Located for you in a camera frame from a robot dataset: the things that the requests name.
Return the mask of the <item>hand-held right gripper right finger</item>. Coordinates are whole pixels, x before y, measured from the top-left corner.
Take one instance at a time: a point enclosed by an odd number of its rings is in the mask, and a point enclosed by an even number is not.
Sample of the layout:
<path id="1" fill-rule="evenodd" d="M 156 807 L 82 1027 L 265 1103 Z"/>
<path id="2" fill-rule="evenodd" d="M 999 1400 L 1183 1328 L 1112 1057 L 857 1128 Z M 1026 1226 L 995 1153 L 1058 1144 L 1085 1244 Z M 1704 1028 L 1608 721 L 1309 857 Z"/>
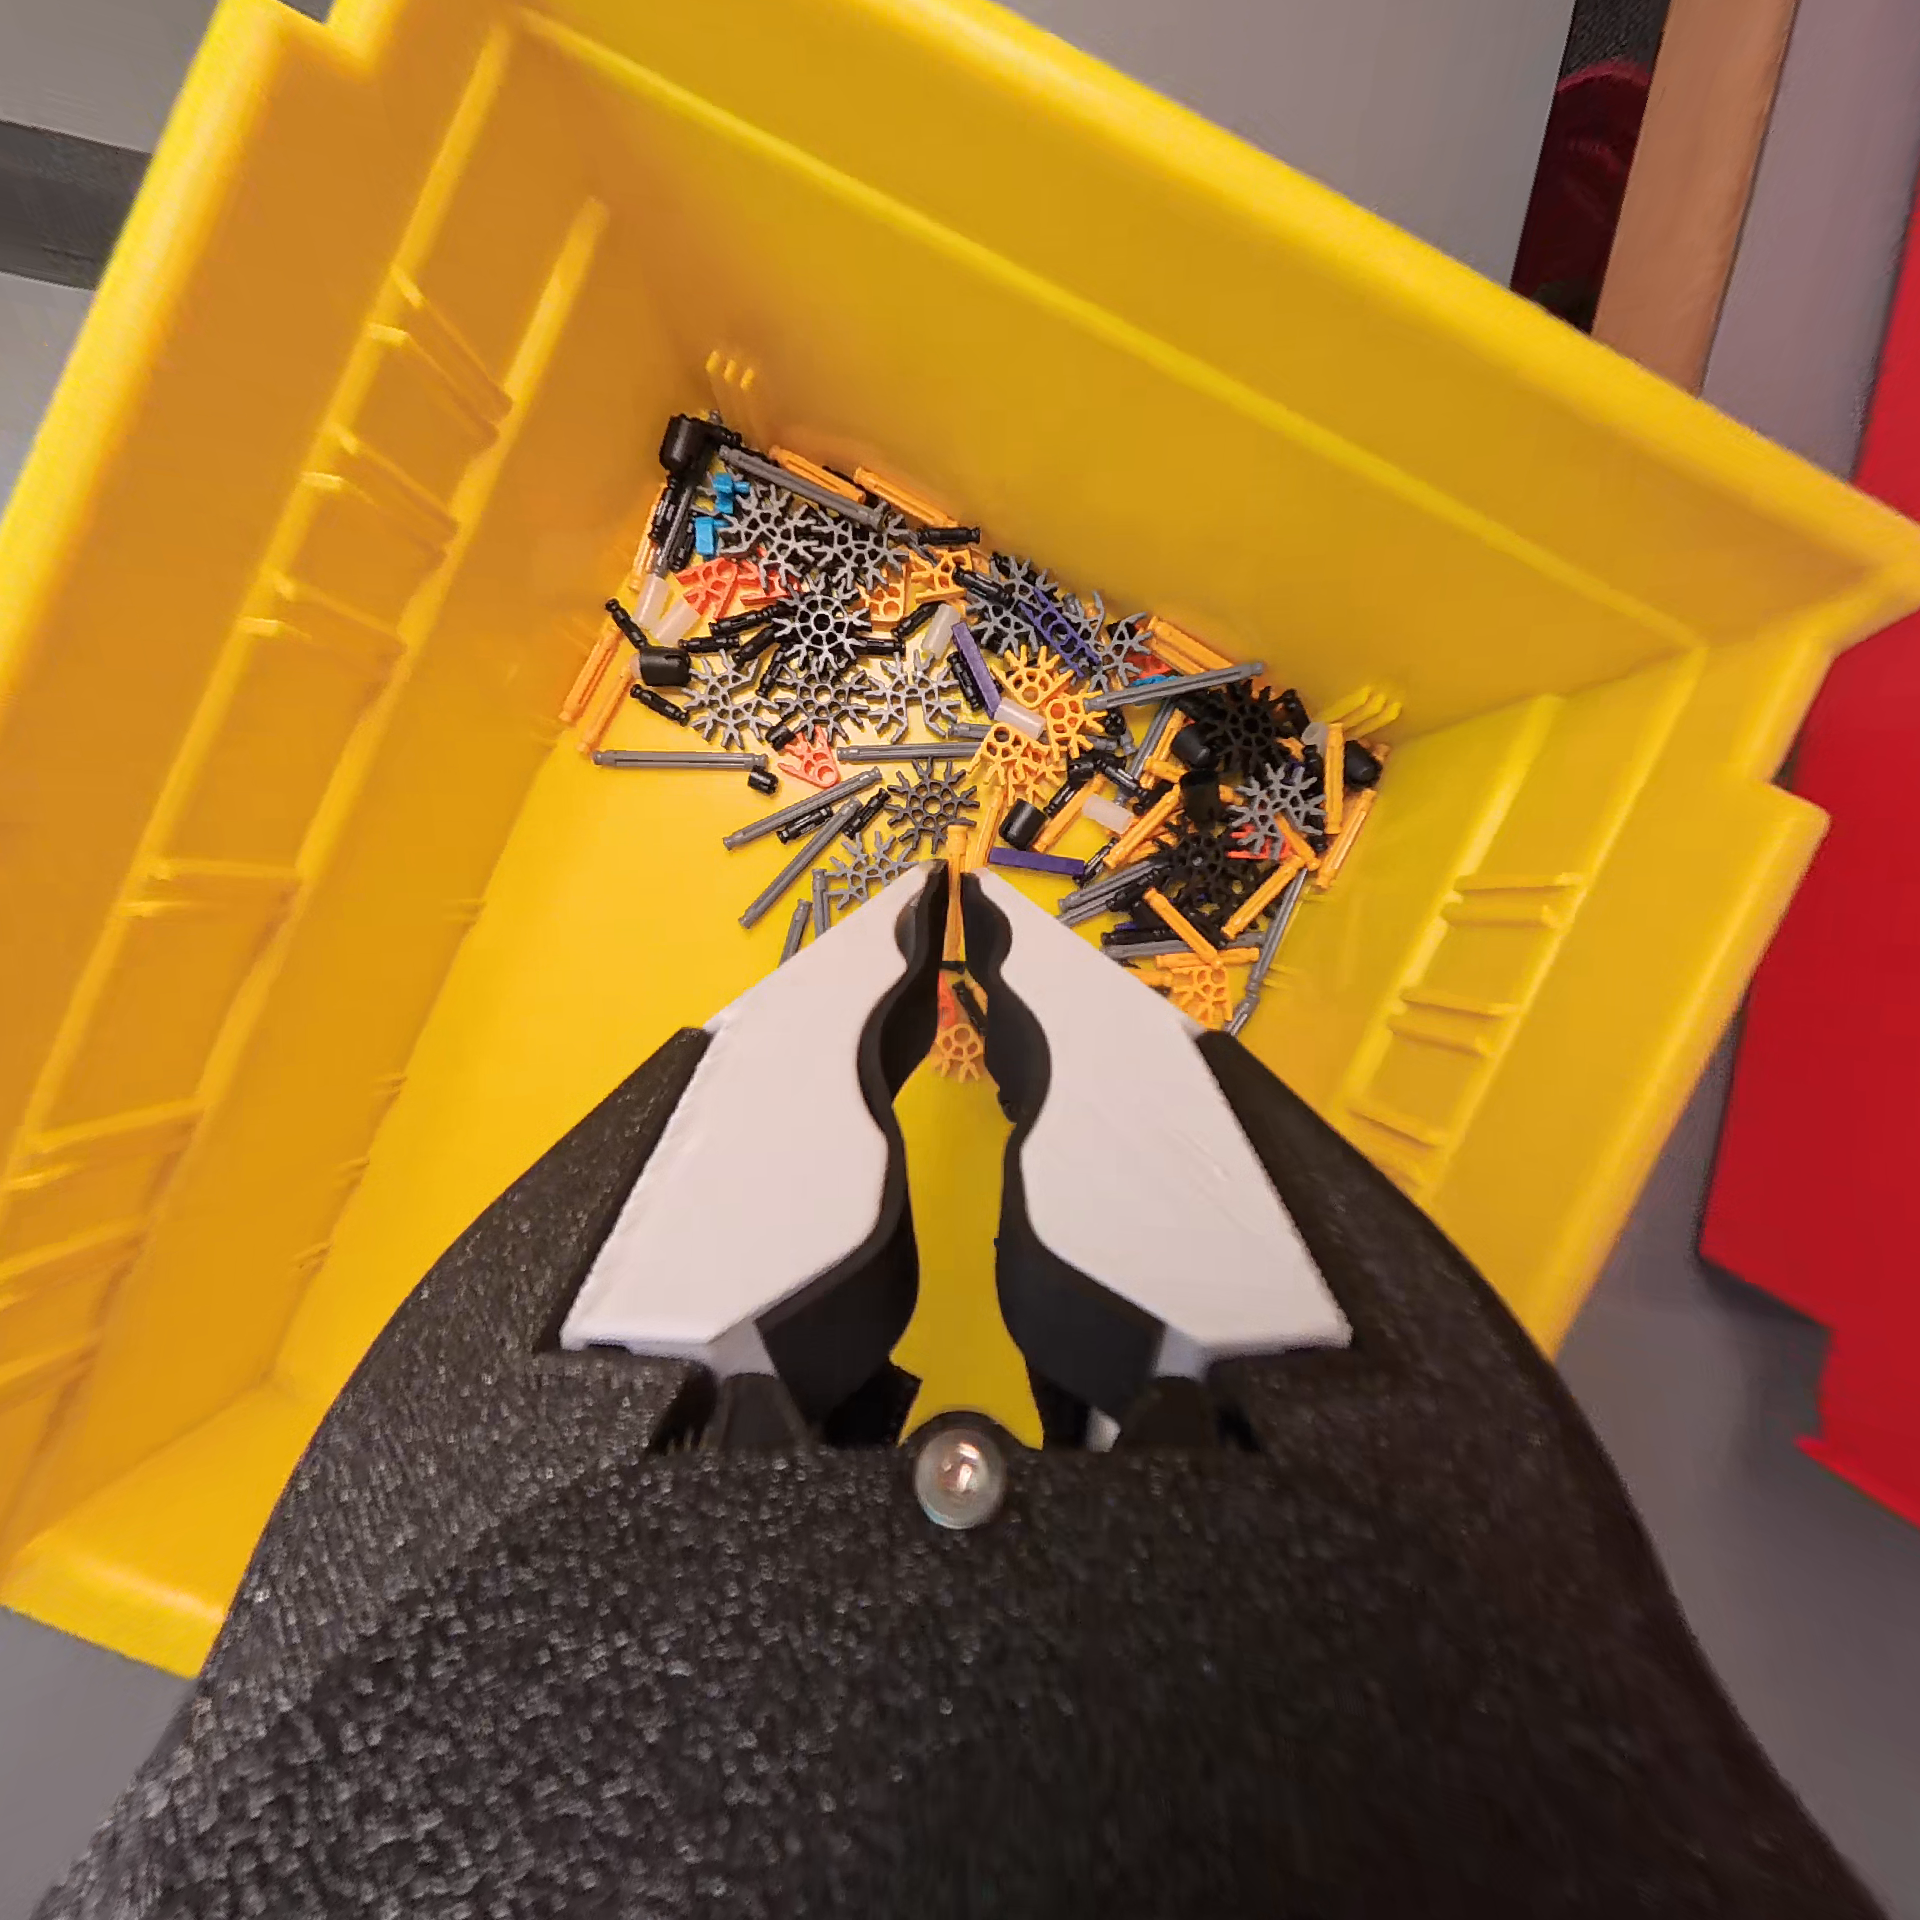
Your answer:
<path id="1" fill-rule="evenodd" d="M 1046 1434 L 1120 1429 L 1152 1387 L 1228 1362 L 1349 1348 L 1213 1074 L 1255 1057 L 990 871 L 964 880 L 964 933 L 1008 1121 L 995 1301 Z"/>

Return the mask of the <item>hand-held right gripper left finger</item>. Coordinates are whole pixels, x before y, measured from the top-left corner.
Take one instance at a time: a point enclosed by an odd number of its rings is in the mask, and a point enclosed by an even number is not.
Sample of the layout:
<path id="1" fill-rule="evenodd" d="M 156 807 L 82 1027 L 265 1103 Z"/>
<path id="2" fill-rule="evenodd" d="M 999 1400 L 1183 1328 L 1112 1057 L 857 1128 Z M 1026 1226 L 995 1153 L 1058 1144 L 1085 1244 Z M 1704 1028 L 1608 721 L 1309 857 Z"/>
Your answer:
<path id="1" fill-rule="evenodd" d="M 948 867 L 736 997 L 565 1314 L 567 1353 L 774 1378 L 827 1427 L 890 1364 L 921 1258 L 899 1094 L 939 1023 Z"/>

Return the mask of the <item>yellow plastic bin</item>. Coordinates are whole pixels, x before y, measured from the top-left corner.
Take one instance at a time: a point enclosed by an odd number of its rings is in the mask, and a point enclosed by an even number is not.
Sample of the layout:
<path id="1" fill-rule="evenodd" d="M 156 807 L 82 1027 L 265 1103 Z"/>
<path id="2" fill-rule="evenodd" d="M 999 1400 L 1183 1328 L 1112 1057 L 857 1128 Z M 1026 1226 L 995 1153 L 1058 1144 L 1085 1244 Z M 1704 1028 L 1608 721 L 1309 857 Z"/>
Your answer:
<path id="1" fill-rule="evenodd" d="M 781 949 L 582 679 L 671 413 L 1385 746 L 1248 1046 L 1555 1353 L 1916 527 L 986 5 L 221 5 L 2 522 L 2 1602 L 193 1676 L 444 1246 Z"/>

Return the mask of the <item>pile of dark and orange pieces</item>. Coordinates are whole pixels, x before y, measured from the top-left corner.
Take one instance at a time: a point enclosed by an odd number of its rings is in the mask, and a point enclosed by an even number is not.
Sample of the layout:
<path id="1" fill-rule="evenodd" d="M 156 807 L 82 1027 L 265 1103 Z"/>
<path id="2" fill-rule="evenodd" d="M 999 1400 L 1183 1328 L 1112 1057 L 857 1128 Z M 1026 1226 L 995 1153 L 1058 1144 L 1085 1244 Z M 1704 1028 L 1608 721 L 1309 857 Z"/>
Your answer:
<path id="1" fill-rule="evenodd" d="M 1111 611 L 872 468 L 671 416 L 664 486 L 565 704 L 628 778 L 635 977 L 688 1010 L 803 955 L 916 861 L 1031 896 L 1198 1027 L 1335 1089 L 1335 882 L 1381 748 L 1159 611 Z M 973 1078 L 986 994 L 945 974 L 938 1061 Z"/>

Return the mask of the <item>grey desk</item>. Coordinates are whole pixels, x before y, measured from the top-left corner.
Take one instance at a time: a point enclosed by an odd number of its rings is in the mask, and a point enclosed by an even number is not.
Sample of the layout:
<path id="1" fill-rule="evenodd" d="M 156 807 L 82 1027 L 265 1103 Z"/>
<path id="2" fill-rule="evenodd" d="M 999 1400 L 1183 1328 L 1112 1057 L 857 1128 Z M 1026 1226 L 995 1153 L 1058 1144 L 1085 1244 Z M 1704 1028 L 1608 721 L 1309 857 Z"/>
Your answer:
<path id="1" fill-rule="evenodd" d="M 1552 81 L 1599 5 L 1015 5 L 1307 160 L 1456 257 L 1509 265 Z M 136 186 L 212 5 L 2 5 L 2 125 L 118 148 Z M 104 243 L 43 216 L 2 274 L 2 504 Z M 1788 1787 L 1895 1916 L 1916 1916 L 1916 1535 L 1799 1452 L 1812 1324 L 1694 1254 L 1730 1089 L 1717 1046 L 1576 1316 L 1563 1372 L 1675 1594 Z M 30 1916 L 146 1757 L 184 1681 L 2 1615 L 2 1916 Z"/>

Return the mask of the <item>red plastic crate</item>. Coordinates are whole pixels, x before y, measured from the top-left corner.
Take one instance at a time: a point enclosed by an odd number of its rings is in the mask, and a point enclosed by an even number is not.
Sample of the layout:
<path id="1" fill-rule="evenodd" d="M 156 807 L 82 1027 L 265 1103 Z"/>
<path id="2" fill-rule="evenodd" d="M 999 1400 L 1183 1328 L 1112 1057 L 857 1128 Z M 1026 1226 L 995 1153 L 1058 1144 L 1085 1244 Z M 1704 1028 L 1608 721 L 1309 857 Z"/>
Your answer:
<path id="1" fill-rule="evenodd" d="M 1916 614 L 1839 655 L 1788 787 L 1827 834 L 1743 1005 L 1702 1254 L 1825 1328 L 1801 1451 L 1916 1522 Z"/>

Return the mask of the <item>wooden beam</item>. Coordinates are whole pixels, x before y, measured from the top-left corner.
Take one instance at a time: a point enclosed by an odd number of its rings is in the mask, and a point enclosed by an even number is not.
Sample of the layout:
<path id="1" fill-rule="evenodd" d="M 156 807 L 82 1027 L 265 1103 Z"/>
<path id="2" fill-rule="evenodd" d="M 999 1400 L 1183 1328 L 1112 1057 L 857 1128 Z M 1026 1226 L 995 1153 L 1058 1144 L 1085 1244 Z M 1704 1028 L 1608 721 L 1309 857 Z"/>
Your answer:
<path id="1" fill-rule="evenodd" d="M 1593 340 L 1697 395 L 1797 5 L 1668 5 Z"/>

